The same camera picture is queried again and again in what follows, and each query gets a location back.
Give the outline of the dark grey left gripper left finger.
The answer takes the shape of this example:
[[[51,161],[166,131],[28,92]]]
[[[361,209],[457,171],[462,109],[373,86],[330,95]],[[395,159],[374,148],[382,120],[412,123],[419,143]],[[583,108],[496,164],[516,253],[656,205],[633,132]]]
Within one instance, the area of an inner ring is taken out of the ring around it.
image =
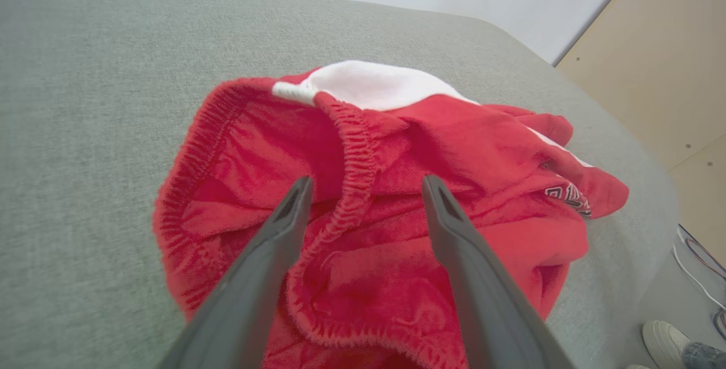
[[[261,367],[285,274],[301,255],[312,185],[295,181],[158,367]]]

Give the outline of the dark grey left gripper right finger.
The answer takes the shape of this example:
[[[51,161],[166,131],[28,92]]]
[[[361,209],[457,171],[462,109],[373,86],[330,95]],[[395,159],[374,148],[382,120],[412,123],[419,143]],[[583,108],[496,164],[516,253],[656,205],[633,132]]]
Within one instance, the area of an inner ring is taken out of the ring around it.
[[[451,191],[423,178],[428,235],[446,269],[469,368],[571,368],[573,363]]]

